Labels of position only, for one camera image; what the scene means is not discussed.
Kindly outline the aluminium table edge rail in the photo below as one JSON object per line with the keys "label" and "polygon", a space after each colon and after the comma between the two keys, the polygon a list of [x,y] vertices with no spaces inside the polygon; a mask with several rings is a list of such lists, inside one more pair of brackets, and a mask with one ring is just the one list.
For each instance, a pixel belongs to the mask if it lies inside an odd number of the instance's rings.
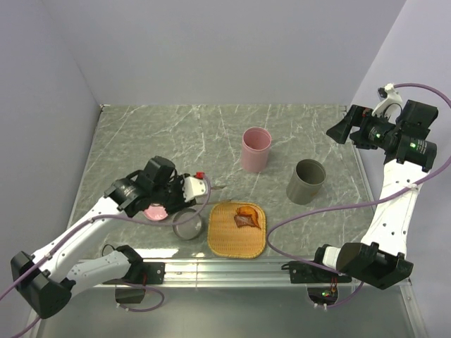
{"label": "aluminium table edge rail", "polygon": [[292,287],[287,261],[281,257],[254,260],[225,258],[148,258],[145,263],[164,263],[163,288]]}

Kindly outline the woven bamboo tray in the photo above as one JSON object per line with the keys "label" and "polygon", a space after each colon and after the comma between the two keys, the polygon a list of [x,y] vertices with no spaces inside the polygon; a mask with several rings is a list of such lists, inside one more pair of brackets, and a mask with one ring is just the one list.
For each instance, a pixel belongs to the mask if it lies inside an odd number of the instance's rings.
{"label": "woven bamboo tray", "polygon": [[[234,216],[241,206],[251,206],[257,211],[260,228],[236,226]],[[238,201],[215,205],[209,215],[207,243],[220,257],[252,259],[260,256],[266,247],[264,210],[256,204]]]}

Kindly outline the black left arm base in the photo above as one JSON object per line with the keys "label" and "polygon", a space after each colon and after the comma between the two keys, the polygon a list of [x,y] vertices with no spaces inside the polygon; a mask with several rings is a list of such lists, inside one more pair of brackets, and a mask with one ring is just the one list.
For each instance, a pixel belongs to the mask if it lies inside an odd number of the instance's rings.
{"label": "black left arm base", "polygon": [[131,273],[128,273],[122,279],[114,279],[104,282],[103,285],[114,285],[115,300],[120,305],[140,304],[147,293],[145,288],[126,289],[120,288],[119,284],[127,282],[144,286],[163,284],[166,264],[164,262],[143,262],[136,267],[131,267]]}

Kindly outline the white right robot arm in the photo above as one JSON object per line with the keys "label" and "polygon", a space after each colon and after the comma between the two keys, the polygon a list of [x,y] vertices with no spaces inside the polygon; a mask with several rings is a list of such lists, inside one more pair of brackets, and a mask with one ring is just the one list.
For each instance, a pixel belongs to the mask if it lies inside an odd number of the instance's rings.
{"label": "white right robot arm", "polygon": [[373,219],[359,242],[318,248],[311,264],[313,277],[329,280],[335,271],[378,289],[408,278],[413,263],[406,259],[407,233],[425,178],[437,153],[427,141],[429,127],[438,117],[435,106],[409,100],[394,123],[385,114],[353,105],[326,134],[342,144],[347,139],[359,149],[384,151],[383,187]]}

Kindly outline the grey container lid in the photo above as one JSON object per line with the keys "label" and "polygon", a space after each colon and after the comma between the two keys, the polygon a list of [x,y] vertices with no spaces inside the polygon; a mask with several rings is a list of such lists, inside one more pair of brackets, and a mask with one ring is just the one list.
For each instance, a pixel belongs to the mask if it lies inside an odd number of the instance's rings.
{"label": "grey container lid", "polygon": [[200,215],[194,216],[197,211],[193,208],[186,208],[176,213],[173,222],[181,222],[181,225],[173,226],[174,234],[181,240],[193,240],[202,233],[204,226]]}

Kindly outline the pink container lid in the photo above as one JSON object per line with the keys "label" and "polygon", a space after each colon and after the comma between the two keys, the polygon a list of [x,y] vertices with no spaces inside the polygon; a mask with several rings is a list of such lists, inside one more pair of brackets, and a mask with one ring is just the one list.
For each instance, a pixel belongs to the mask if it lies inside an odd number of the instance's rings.
{"label": "pink container lid", "polygon": [[168,214],[166,209],[160,205],[150,205],[143,211],[144,216],[151,221],[163,221],[167,219]]}

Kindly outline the grey cylindrical container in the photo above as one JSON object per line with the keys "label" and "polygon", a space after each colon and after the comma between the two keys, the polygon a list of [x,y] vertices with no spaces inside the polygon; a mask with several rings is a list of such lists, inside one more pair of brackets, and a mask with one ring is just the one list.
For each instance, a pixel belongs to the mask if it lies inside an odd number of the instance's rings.
{"label": "grey cylindrical container", "polygon": [[297,163],[286,187],[286,195],[291,202],[306,205],[314,200],[326,180],[326,170],[313,159]]}

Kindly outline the roasted chicken wing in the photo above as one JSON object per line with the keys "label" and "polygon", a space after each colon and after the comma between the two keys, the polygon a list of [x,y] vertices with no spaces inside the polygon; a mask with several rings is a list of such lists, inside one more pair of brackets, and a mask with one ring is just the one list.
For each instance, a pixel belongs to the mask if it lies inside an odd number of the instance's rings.
{"label": "roasted chicken wing", "polygon": [[259,215],[257,211],[251,206],[241,206],[237,208],[236,213],[240,217],[248,217],[251,219],[251,226],[260,228]]}

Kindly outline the pink cylindrical container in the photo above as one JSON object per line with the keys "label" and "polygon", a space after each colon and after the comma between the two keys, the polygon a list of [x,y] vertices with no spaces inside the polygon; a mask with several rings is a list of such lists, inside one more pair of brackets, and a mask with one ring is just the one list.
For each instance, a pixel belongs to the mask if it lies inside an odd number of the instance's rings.
{"label": "pink cylindrical container", "polygon": [[271,148],[271,135],[260,127],[247,129],[242,136],[241,164],[250,173],[260,173],[265,169]]}

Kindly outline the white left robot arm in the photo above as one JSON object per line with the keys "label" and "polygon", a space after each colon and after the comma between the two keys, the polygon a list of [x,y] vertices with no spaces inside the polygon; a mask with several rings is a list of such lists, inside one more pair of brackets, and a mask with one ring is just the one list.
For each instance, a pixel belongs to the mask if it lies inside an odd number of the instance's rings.
{"label": "white left robot arm", "polygon": [[161,156],[141,170],[116,180],[93,207],[62,235],[32,254],[21,251],[11,259],[13,288],[41,319],[57,314],[81,292],[118,280],[141,286],[148,280],[142,257],[131,246],[90,261],[80,259],[96,241],[152,204],[171,215],[210,194],[202,174],[180,174]]}

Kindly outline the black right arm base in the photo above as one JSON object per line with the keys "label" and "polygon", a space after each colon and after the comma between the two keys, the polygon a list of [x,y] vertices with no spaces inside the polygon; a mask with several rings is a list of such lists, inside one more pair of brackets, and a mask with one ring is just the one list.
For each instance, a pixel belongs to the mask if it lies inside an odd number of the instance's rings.
{"label": "black right arm base", "polygon": [[299,261],[290,261],[281,266],[290,275],[291,284],[325,284],[324,287],[307,287],[309,299],[315,306],[332,306],[339,297],[338,285],[350,283],[352,278],[338,275]]}

